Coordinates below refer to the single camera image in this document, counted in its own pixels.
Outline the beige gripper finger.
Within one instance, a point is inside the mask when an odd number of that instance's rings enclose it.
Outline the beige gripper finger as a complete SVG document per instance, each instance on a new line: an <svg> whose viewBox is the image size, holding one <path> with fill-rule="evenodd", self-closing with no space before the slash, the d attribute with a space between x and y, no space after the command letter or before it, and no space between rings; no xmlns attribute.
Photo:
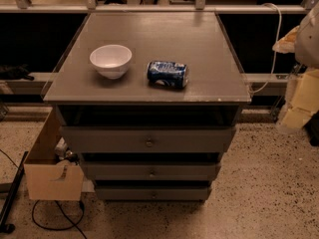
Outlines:
<svg viewBox="0 0 319 239"><path fill-rule="evenodd" d="M301 75L289 77L285 104L276 128L280 132L296 132L319 111L319 70L310 68Z"/></svg>

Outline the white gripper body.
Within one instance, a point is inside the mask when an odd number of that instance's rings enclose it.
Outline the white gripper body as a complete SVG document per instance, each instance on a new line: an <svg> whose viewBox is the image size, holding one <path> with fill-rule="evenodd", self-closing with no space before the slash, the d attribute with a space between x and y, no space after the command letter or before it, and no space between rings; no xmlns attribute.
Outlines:
<svg viewBox="0 0 319 239"><path fill-rule="evenodd" d="M291 29L284 37L276 41L272 47L272 50L277 53L287 54L295 52L295 40L299 27L296 26Z"/></svg>

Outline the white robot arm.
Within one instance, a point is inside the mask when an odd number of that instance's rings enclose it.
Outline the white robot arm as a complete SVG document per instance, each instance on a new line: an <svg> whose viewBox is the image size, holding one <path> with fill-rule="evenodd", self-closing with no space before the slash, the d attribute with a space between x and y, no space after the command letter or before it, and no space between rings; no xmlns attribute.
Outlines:
<svg viewBox="0 0 319 239"><path fill-rule="evenodd" d="M277 128L283 133L301 129L319 112L319 3L301 23L277 41L272 50L293 53L306 67L301 76L290 76L285 105L279 113Z"/></svg>

